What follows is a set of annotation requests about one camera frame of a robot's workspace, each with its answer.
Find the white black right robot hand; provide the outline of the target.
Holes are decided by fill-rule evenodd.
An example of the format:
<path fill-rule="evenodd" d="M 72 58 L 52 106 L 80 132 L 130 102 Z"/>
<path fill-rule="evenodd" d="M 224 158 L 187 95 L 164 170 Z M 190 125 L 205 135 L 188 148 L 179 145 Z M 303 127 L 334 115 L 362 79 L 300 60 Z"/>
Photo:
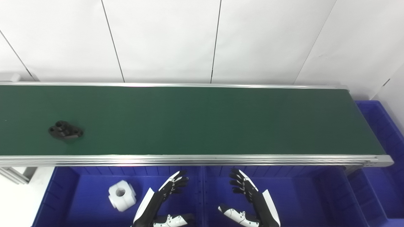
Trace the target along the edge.
<path fill-rule="evenodd" d="M 251 215 L 221 203 L 218 210 L 224 216 L 244 227 L 281 226 L 278 212 L 268 190 L 260 192 L 251 178 L 239 169 L 232 168 L 229 177 L 231 178 L 229 183 L 233 186 L 232 192 L 244 195 L 253 205 L 255 214 Z"/>

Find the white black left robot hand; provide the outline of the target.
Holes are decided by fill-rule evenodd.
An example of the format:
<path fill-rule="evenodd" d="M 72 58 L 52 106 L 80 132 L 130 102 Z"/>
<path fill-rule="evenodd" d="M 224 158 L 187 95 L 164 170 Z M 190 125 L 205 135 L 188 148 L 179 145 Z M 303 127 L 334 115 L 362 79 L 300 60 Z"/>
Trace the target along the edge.
<path fill-rule="evenodd" d="M 180 194 L 181 188 L 186 187 L 189 178 L 185 176 L 186 170 L 180 170 L 171 175 L 159 188 L 153 191 L 152 188 L 147 190 L 146 195 L 140 203 L 133 220 L 133 227 L 183 227 L 193 225 L 195 217 L 192 213 L 178 215 L 159 216 L 158 211 L 162 204 L 172 194 Z"/>

